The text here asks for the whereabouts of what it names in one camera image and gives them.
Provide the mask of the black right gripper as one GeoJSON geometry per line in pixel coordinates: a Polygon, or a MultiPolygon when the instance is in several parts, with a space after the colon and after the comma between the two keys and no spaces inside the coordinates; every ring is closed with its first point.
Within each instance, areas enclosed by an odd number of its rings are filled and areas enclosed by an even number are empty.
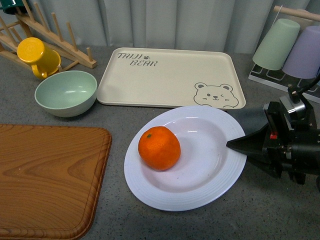
{"type": "Polygon", "coordinates": [[[247,156],[273,178],[287,172],[303,185],[307,175],[320,174],[320,130],[311,104],[299,94],[283,96],[263,108],[268,124],[226,146],[247,156]]]}

